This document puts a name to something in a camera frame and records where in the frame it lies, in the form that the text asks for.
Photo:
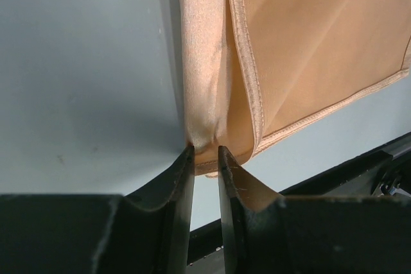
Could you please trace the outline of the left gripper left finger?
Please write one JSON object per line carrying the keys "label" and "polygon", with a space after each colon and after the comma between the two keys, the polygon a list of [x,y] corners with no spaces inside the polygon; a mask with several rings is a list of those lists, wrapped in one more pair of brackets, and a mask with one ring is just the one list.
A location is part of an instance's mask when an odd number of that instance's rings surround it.
{"label": "left gripper left finger", "polygon": [[195,154],[120,194],[2,194],[2,273],[184,273]]}

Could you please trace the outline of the peach satin napkin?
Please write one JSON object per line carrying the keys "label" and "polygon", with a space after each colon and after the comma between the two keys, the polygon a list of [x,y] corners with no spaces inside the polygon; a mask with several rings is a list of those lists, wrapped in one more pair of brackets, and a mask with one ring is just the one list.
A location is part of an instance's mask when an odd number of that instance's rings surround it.
{"label": "peach satin napkin", "polygon": [[408,74],[410,0],[179,0],[195,173],[240,164]]}

